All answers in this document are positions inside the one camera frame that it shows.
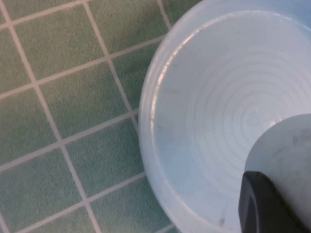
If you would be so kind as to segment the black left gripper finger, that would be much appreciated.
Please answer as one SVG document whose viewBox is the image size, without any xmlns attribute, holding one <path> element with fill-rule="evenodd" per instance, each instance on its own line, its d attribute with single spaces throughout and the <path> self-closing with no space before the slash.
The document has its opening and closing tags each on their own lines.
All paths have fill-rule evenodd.
<svg viewBox="0 0 311 233">
<path fill-rule="evenodd" d="M 259 171 L 242 176 L 239 199 L 242 233 L 309 233 L 272 181 Z"/>
</svg>

